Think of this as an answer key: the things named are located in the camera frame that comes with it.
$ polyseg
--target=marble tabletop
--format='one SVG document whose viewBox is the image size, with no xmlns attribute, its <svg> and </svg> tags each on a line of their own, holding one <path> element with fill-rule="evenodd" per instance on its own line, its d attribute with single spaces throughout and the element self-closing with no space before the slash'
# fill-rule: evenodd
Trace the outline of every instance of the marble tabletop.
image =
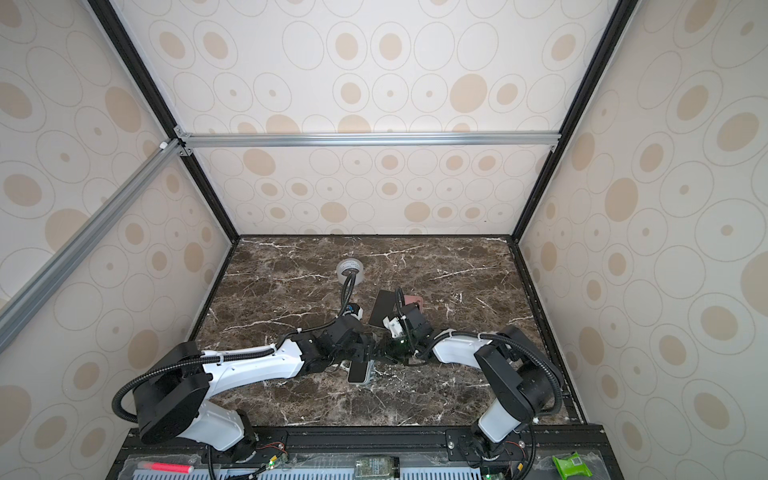
<svg viewBox="0 0 768 480">
<path fill-rule="evenodd" d="M 513 324 L 544 351 L 508 244 L 494 237 L 243 238 L 198 346 L 247 348 L 326 323 L 339 309 L 335 268 L 348 257 L 365 269 L 353 295 L 364 323 L 379 290 L 400 286 L 424 298 L 424 314 L 437 330 L 488 332 Z M 213 401 L 245 410 L 254 425 L 467 425 L 494 399 L 482 373 L 466 366 L 377 363 L 364 386 L 350 385 L 346 375 L 346 365 L 331 366 L 231 389 Z M 564 409 L 547 423 L 564 423 L 563 415 Z"/>
</svg>

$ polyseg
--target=patterned wallpaper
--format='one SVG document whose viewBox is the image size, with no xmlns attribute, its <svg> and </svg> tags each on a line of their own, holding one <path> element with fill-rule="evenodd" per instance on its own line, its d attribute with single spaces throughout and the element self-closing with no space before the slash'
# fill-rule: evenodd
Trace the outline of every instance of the patterned wallpaper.
<svg viewBox="0 0 768 480">
<path fill-rule="evenodd" d="M 195 133 L 558 130 L 615 0 L 114 0 Z"/>
<path fill-rule="evenodd" d="M 546 145 L 197 149 L 241 234 L 508 233 Z"/>
<path fill-rule="evenodd" d="M 165 138 L 73 0 L 0 2 L 0 307 Z"/>
<path fill-rule="evenodd" d="M 627 480 L 768 472 L 768 2 L 648 0 L 522 242 Z"/>
<path fill-rule="evenodd" d="M 187 338 L 230 243 L 182 172 L 162 170 L 0 354 L 2 480 L 102 480 L 131 427 L 112 396 Z"/>
</svg>

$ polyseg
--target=robotic arm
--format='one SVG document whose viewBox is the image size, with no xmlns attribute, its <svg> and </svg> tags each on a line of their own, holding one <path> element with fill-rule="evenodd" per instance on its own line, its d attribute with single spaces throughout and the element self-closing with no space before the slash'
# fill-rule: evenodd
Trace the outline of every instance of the robotic arm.
<svg viewBox="0 0 768 480">
<path fill-rule="evenodd" d="M 226 452 L 233 462 L 250 459 L 257 443 L 245 412 L 219 407 L 208 399 L 238 386 L 268 379 L 288 379 L 322 372 L 335 362 L 353 365 L 373 360 L 413 365 L 414 359 L 461 363 L 481 369 L 496 400 L 473 425 L 475 449 L 495 455 L 513 430 L 537 415 L 546 403 L 560 409 L 560 371 L 516 327 L 499 333 L 466 333 L 449 329 L 434 335 L 417 305 L 398 305 L 389 322 L 390 335 L 377 343 L 363 332 L 362 310 L 354 303 L 325 326 L 297 330 L 280 344 L 217 352 L 200 351 L 194 342 L 174 347 L 153 369 L 129 382 L 115 396 L 114 412 L 139 425 L 143 443 L 175 437 L 196 440 Z M 515 368 L 514 362 L 521 361 Z M 133 390 L 137 415 L 126 412 L 122 398 Z"/>
</svg>

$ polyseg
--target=pink highlighter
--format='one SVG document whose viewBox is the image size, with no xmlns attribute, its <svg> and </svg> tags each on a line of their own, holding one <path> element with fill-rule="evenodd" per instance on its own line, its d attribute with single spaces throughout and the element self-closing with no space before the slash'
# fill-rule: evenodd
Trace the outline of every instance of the pink highlighter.
<svg viewBox="0 0 768 480">
<path fill-rule="evenodd" d="M 157 470 L 159 472 L 173 472 L 190 474 L 194 470 L 192 465 L 176 465 L 174 463 L 139 462 L 138 468 L 142 470 Z"/>
</svg>

